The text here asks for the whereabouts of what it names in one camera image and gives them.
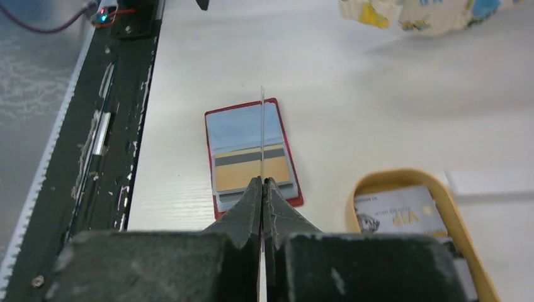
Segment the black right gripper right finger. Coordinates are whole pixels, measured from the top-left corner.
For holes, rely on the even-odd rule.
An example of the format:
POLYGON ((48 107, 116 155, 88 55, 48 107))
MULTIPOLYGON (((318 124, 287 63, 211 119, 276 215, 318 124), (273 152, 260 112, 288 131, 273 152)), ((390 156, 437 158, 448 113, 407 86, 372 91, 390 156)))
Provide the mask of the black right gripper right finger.
POLYGON ((420 234, 324 233, 263 185, 268 301, 467 301, 451 253, 420 234))

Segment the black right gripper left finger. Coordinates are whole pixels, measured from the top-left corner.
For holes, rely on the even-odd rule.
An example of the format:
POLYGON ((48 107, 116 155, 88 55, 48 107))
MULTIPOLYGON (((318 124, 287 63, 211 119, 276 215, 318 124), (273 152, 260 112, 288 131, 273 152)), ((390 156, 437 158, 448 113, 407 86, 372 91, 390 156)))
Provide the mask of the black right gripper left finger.
POLYGON ((87 231, 60 253, 44 301, 257 301, 262 180, 198 232, 87 231))

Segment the thin card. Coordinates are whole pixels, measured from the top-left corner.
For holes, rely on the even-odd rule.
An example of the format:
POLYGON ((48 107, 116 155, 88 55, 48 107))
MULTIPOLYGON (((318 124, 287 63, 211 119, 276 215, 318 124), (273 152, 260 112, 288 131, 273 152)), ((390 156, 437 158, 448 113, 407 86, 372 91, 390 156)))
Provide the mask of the thin card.
MULTIPOLYGON (((265 101, 265 91, 264 87, 261 86, 261 140, 260 140, 260 180, 261 185, 264 183, 264 101, 265 101)), ((267 292, 266 292, 266 260, 264 256, 265 252, 265 243, 264 243, 264 223, 261 222, 261 253, 260 253, 260 301, 267 301, 267 292)))

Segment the red leather card holder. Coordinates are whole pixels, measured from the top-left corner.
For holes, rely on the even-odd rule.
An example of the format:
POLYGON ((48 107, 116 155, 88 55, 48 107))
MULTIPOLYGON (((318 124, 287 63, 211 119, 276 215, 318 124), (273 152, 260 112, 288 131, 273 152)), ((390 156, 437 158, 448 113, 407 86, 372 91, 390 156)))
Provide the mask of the red leather card holder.
MULTIPOLYGON (((304 197, 275 98, 264 101, 264 113, 264 177, 276 181, 292 206, 302 206, 304 197)), ((213 212, 219 219, 241 198, 251 178, 260 175, 261 102, 207 111, 205 128, 213 212)))

